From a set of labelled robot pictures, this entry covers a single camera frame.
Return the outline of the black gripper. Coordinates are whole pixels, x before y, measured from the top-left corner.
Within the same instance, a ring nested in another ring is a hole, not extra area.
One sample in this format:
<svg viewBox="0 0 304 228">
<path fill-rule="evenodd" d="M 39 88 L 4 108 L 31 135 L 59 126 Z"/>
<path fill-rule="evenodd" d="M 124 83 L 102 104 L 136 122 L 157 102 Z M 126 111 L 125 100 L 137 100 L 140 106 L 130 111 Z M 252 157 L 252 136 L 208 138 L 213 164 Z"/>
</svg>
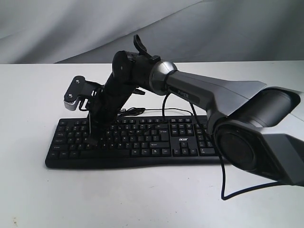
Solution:
<svg viewBox="0 0 304 228">
<path fill-rule="evenodd" d="M 133 93 L 133 85 L 109 78 L 102 90 L 94 97 L 88 114 L 88 142 L 97 145 L 118 112 Z"/>
</svg>

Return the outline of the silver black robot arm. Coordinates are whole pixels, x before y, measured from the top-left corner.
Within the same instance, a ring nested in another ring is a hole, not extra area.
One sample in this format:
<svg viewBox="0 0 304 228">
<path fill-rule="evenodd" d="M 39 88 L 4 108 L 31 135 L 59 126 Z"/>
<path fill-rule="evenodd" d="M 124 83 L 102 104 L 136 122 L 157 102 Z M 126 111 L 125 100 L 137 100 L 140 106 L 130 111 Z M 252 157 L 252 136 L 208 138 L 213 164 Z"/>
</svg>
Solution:
<svg viewBox="0 0 304 228">
<path fill-rule="evenodd" d="M 207 138 L 220 159 L 272 180 L 304 184 L 304 94 L 260 81 L 228 81 L 181 72 L 148 54 L 134 35 L 137 52 L 119 51 L 112 72 L 90 104 L 90 142 L 102 132 L 138 87 L 174 94 L 207 113 Z"/>
</svg>

